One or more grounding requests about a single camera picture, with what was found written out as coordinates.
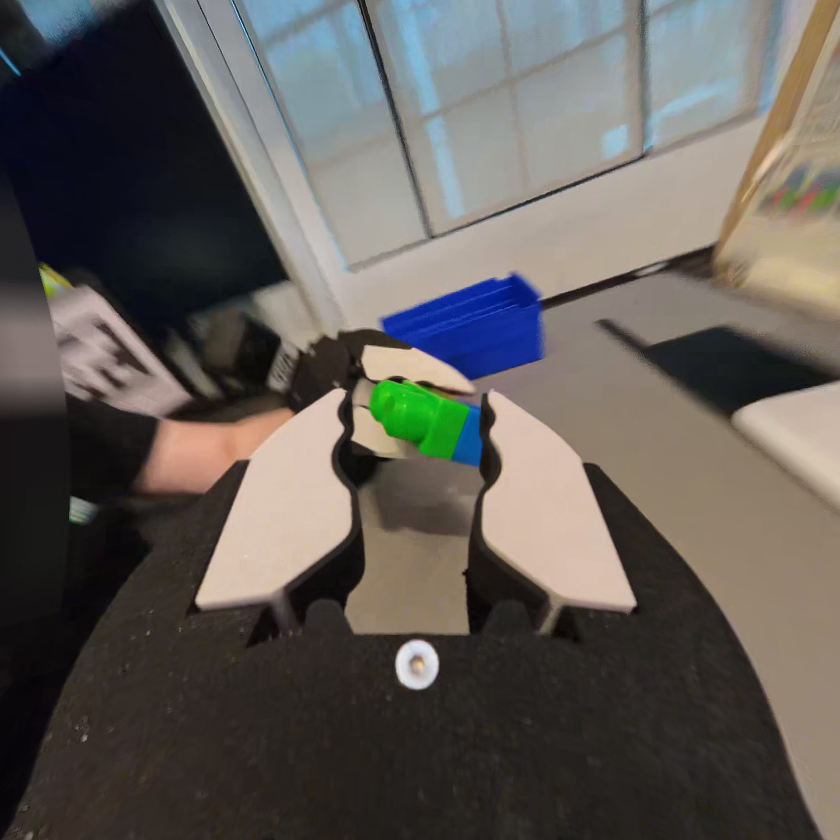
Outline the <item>black white marker sign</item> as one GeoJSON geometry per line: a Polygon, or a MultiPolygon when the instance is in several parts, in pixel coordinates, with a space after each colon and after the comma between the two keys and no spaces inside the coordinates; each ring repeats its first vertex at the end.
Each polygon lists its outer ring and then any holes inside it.
{"type": "Polygon", "coordinates": [[[89,287],[48,297],[66,392],[121,411],[167,417],[189,391],[116,309],[89,287]]]}

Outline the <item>dark flat plate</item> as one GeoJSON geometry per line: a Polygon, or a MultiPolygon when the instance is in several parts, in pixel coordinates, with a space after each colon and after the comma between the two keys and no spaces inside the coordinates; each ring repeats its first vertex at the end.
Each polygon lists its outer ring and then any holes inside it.
{"type": "Polygon", "coordinates": [[[653,343],[643,355],[683,391],[725,417],[767,398],[838,382],[838,375],[730,328],[653,343]]]}

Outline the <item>large black screen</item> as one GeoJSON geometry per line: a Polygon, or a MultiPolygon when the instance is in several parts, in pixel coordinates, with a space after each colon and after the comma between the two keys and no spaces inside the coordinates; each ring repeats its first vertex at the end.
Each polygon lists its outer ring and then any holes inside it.
{"type": "Polygon", "coordinates": [[[2,2],[1,145],[39,261],[144,331],[288,282],[155,2],[2,2]]]}

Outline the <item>blue plastic bin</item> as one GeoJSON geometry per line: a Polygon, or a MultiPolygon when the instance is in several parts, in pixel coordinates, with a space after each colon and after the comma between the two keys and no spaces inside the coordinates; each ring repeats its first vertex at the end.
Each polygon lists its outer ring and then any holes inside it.
{"type": "Polygon", "coordinates": [[[545,352],[540,294],[517,273],[393,313],[381,326],[473,381],[540,361],[545,352]]]}

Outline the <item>white stand base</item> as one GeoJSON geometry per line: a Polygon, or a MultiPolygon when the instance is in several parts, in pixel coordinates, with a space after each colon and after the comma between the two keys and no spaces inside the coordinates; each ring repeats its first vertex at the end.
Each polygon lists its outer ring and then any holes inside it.
{"type": "Polygon", "coordinates": [[[753,445],[839,509],[839,382],[767,397],[731,416],[753,445]]]}

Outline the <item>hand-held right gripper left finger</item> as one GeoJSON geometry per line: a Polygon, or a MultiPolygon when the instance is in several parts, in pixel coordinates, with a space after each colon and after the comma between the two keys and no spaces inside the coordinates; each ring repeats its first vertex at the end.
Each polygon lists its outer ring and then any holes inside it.
{"type": "Polygon", "coordinates": [[[195,595],[202,613],[265,607],[282,632],[312,603],[345,605],[363,576],[358,491],[345,469],[350,394],[335,388],[250,458],[195,595]]]}

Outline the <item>grey desk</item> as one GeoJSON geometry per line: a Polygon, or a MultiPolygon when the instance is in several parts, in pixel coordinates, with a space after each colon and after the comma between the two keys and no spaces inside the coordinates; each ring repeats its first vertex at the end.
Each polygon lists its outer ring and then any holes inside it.
{"type": "Polygon", "coordinates": [[[666,272],[551,308],[545,360],[486,383],[603,467],[717,598],[838,838],[838,513],[630,344],[716,327],[838,375],[837,324],[666,272]]]}

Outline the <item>frosted glass window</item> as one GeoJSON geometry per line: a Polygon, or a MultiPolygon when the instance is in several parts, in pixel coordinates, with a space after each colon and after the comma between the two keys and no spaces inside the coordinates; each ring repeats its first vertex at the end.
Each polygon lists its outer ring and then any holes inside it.
{"type": "Polygon", "coordinates": [[[750,116],[781,2],[234,2],[346,266],[750,116]]]}

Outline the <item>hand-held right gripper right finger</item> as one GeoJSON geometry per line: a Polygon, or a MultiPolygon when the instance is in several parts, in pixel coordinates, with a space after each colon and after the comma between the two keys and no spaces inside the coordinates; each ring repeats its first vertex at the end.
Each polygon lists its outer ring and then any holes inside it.
{"type": "Polygon", "coordinates": [[[468,608],[484,621],[495,605],[519,602],[540,635],[567,608],[633,613],[637,598],[572,446],[498,391],[482,398],[479,435],[468,608]]]}

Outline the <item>blue toy block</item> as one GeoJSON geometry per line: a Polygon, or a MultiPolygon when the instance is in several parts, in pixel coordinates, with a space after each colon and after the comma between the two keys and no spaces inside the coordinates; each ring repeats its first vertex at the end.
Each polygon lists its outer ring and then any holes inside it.
{"type": "Polygon", "coordinates": [[[481,407],[467,406],[467,415],[450,459],[465,466],[480,467],[483,441],[480,433],[481,407]]]}

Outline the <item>person's left forearm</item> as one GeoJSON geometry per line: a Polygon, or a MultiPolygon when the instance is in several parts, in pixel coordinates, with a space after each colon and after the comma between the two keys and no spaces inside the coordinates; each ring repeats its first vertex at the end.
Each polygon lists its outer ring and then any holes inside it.
{"type": "Polygon", "coordinates": [[[232,423],[160,421],[133,489],[153,497],[203,494],[294,416],[280,408],[232,423]]]}

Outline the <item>green two-stud toy block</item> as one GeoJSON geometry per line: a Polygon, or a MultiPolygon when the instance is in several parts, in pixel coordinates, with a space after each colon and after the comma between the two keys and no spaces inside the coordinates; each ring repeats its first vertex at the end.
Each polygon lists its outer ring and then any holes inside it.
{"type": "Polygon", "coordinates": [[[389,437],[421,455],[455,460],[470,406],[409,381],[383,381],[374,385],[369,410],[389,437]]]}

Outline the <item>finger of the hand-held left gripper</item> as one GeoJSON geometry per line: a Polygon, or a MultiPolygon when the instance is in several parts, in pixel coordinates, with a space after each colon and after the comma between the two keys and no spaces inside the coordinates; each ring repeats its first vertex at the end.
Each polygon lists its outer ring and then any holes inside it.
{"type": "Polygon", "coordinates": [[[400,379],[426,384],[446,393],[471,395],[476,392],[472,381],[456,368],[416,348],[368,344],[362,351],[360,366],[371,382],[400,379]]]}
{"type": "Polygon", "coordinates": [[[370,410],[375,384],[356,384],[352,393],[353,445],[363,454],[380,459],[407,459],[408,444],[390,436],[370,410]]]}

